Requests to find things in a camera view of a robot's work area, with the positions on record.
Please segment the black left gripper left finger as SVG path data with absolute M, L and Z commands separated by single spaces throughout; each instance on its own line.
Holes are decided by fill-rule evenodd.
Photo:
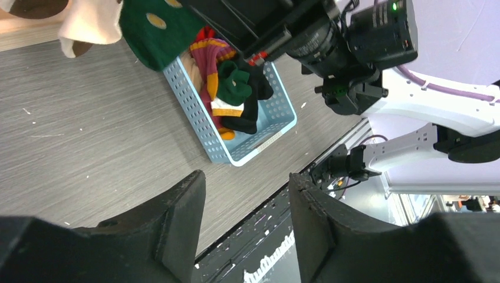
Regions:
M 190 282 L 206 198 L 195 170 L 96 227 L 1 218 L 2 282 Z

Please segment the striped beige sock front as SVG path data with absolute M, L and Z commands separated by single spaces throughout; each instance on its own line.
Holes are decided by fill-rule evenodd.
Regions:
M 195 59 L 190 55 L 190 54 L 184 54 L 181 57 L 181 62 L 186 70 L 186 73 L 188 74 L 195 90 L 197 93 L 199 93 L 203 86 L 203 77 L 200 73 L 200 69 L 195 61 Z

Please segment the wooden hanger stand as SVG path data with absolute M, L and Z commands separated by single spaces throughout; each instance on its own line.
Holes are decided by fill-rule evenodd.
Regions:
M 1 51 L 58 39 L 58 30 L 68 8 L 46 19 L 23 19 L 1 10 Z

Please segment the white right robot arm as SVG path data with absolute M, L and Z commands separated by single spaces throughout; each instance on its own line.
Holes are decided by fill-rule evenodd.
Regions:
M 314 163 L 308 178 L 329 190 L 355 185 L 410 162 L 444 157 L 478 164 L 499 159 L 499 87 L 475 86 L 404 69 L 418 56 L 412 1 L 183 1 L 250 65 L 283 54 L 323 83 L 314 91 L 339 115 L 393 114 L 425 121 L 409 134 L 352 149 L 340 146 Z

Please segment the green dotted sock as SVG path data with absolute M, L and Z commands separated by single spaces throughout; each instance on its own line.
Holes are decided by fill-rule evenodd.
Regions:
M 223 61 L 218 68 L 218 90 L 210 102 L 212 115 L 222 117 L 240 117 L 244 112 L 245 102 L 252 94 L 248 84 L 249 73 L 241 70 L 233 61 Z
M 180 1 L 124 0 L 119 26 L 139 61 L 163 71 L 194 42 L 205 23 Z

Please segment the green dotted sock front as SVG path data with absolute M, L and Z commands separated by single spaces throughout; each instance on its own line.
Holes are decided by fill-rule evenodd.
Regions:
M 222 117 L 240 117 L 244 112 L 245 102 L 252 94 L 248 84 L 249 73 L 241 70 L 233 61 L 223 61 L 218 68 L 218 90 L 210 102 L 212 115 Z

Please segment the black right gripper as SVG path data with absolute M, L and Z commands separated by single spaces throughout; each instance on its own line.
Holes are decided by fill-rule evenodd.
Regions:
M 304 74 L 321 78 L 357 78 L 373 64 L 354 53 L 353 19 L 358 1 L 182 1 L 225 41 L 262 65 L 286 54 Z

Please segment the light blue plastic basket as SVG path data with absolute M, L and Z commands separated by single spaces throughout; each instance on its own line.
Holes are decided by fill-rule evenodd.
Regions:
M 180 58 L 163 70 L 175 97 L 213 163 L 243 166 L 297 123 L 297 115 L 272 62 L 261 67 L 226 63 L 234 85 L 252 94 L 240 106 L 210 100 L 206 87 L 194 85 Z

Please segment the beige brown-cuffed sock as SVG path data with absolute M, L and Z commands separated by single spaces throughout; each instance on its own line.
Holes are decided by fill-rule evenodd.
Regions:
M 41 20 L 61 13 L 68 4 L 68 14 L 58 31 L 66 57 L 76 58 L 93 45 L 114 44 L 121 39 L 123 1 L 1 1 L 1 10 L 23 19 Z

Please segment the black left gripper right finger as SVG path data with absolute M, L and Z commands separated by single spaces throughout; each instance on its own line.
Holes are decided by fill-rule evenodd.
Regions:
M 292 173 L 291 218 L 302 282 L 498 282 L 499 215 L 434 213 L 397 226 Z

